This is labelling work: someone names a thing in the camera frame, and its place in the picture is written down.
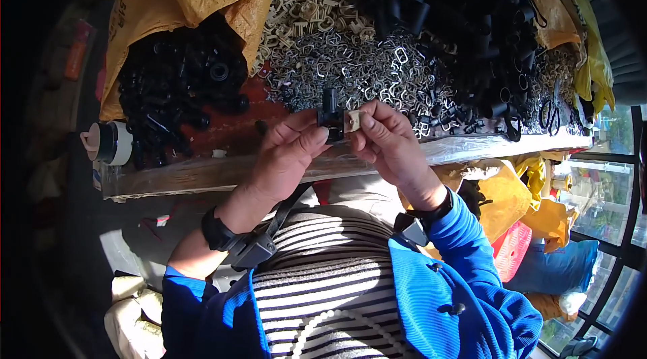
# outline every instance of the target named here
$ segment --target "window frame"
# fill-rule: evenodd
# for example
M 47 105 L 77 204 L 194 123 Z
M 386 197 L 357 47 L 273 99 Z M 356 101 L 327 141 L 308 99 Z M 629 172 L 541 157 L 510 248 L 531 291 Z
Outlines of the window frame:
M 631 121 L 634 128 L 634 154 L 633 155 L 624 155 L 624 154 L 614 154 L 614 153 L 593 153 L 593 152 L 580 152 L 573 157 L 578 158 L 578 160 L 596 160 L 604 162 L 619 162 L 624 164 L 633 164 L 634 165 L 634 182 L 633 189 L 631 190 L 631 199 L 629 201 L 629 215 L 627 217 L 627 224 L 624 228 L 622 234 L 622 241 L 620 246 L 611 244 L 610 242 L 603 241 L 601 239 L 592 237 L 590 235 L 582 234 L 576 231 L 571 231 L 571 240 L 573 241 L 582 241 L 582 240 L 597 240 L 600 242 L 599 250 L 610 254 L 616 257 L 616 260 L 613 264 L 609 278 L 604 284 L 603 290 L 600 293 L 600 297 L 597 299 L 591 312 L 587 315 L 580 311 L 578 317 L 584 320 L 584 324 L 580 327 L 578 332 L 575 334 L 575 337 L 583 337 L 586 332 L 589 331 L 591 327 L 596 327 L 597 329 L 603 331 L 609 336 L 613 337 L 613 330 L 611 330 L 606 325 L 599 323 L 598 316 L 602 313 L 605 304 L 611 296 L 611 292 L 615 287 L 622 268 L 627 266 L 629 268 L 635 269 L 639 272 L 643 271 L 643 267 L 646 260 L 646 255 L 643 247 L 637 246 L 631 243 L 631 238 L 634 235 L 634 228 L 636 226 L 636 221 L 638 218 L 638 207 L 640 205 L 640 149 L 641 149 L 641 134 L 643 130 L 643 113 L 641 107 L 632 106 L 631 107 Z M 540 341 L 537 346 L 550 357 L 557 359 L 557 355 L 554 354 L 553 350 L 546 346 L 542 341 Z

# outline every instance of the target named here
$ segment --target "white bead necklace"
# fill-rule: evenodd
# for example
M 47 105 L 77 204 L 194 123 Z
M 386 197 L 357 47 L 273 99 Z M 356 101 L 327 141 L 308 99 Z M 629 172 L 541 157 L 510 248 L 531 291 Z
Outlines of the white bead necklace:
M 357 320 L 362 324 L 368 325 L 370 328 L 376 330 L 379 335 L 386 339 L 389 344 L 393 345 L 393 347 L 395 347 L 400 353 L 404 354 L 406 351 L 406 349 L 400 342 L 396 341 L 389 332 L 386 332 L 386 330 L 382 328 L 381 325 L 374 322 L 370 318 L 364 317 L 363 315 L 350 310 L 328 310 L 322 311 L 319 315 L 316 315 L 313 319 L 310 320 L 310 322 L 308 322 L 308 324 L 306 324 L 306 326 L 303 328 L 303 331 L 299 332 L 299 335 L 297 336 L 297 342 L 295 344 L 295 349 L 292 351 L 292 359 L 300 359 L 303 347 L 305 346 L 305 341 L 308 339 L 310 334 L 312 334 L 312 331 L 314 331 L 319 323 L 333 317 L 348 317 Z

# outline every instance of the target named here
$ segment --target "wrist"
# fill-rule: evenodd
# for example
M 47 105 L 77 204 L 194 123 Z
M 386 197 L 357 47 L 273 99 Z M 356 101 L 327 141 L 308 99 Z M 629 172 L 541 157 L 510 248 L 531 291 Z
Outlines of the wrist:
M 438 209 L 447 196 L 447 188 L 431 168 L 417 184 L 403 186 L 400 191 L 414 210 L 432 211 Z
M 249 233 L 261 223 L 275 204 L 253 187 L 239 185 L 232 191 L 227 202 L 214 210 L 214 217 L 220 218 L 234 234 Z

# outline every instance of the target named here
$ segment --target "scissors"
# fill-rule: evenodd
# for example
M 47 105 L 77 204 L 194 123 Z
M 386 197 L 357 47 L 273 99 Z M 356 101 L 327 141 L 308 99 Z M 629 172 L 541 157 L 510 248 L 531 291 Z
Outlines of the scissors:
M 560 110 L 557 106 L 561 85 L 562 80 L 555 80 L 553 97 L 544 102 L 539 111 L 539 126 L 541 126 L 542 129 L 547 129 L 548 135 L 551 137 L 559 133 L 561 126 Z

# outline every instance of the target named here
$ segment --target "black and white striped shirt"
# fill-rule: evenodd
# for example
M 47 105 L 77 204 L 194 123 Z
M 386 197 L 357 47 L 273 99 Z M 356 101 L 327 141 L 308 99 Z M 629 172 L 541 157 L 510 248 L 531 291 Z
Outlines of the black and white striped shirt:
M 295 215 L 274 237 L 277 252 L 252 281 L 273 358 L 290 358 L 300 331 L 327 310 L 353 310 L 401 342 L 387 246 L 392 229 L 358 216 Z M 300 355 L 357 357 L 402 354 L 358 320 L 335 317 L 314 329 Z

